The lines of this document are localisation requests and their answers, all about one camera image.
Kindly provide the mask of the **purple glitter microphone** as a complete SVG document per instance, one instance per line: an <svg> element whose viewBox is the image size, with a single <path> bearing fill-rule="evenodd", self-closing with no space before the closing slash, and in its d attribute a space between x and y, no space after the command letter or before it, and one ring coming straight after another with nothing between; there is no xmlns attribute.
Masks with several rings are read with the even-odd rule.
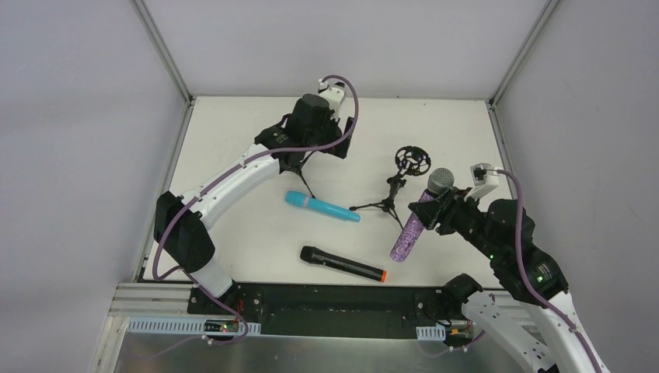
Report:
<svg viewBox="0 0 659 373"><path fill-rule="evenodd" d="M428 202L441 196L450 189L455 182L454 174L446 168L437 168L431 172L427 181L427 187L420 195L418 202ZM410 212L406 224L403 226L389 256L397 263L402 263L410 254L417 243L422 231L425 229L421 220L415 212Z"/></svg>

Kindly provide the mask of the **tripod shock mount stand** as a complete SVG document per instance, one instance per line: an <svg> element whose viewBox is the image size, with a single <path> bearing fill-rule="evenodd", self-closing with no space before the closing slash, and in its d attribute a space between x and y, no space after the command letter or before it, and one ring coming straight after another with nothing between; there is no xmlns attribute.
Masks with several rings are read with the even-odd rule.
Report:
<svg viewBox="0 0 659 373"><path fill-rule="evenodd" d="M378 208L391 216L403 229L403 224L396 212L395 199L398 192L406 185L406 176L422 176L431 167L431 157L428 153L413 145L407 145L397 150L394 158L397 173L390 176L386 183L389 185L389 194L379 202L349 207L350 211L357 211L369 207Z"/></svg>

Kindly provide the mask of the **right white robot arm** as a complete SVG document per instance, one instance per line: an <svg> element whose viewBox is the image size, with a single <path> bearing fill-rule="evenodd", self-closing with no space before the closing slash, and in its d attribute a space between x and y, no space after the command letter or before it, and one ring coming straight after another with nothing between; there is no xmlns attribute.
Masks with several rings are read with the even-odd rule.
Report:
<svg viewBox="0 0 659 373"><path fill-rule="evenodd" d="M518 327L507 327L498 315L482 317L482 327L521 366L542 371L606 372L578 319L568 283L557 262L532 241L535 223L526 216L521 199L498 199L487 211L466 190L451 188L442 196L412 203L409 209L427 230L457 233L490 261L494 276L520 302L542 335L539 352L533 339Z"/></svg>

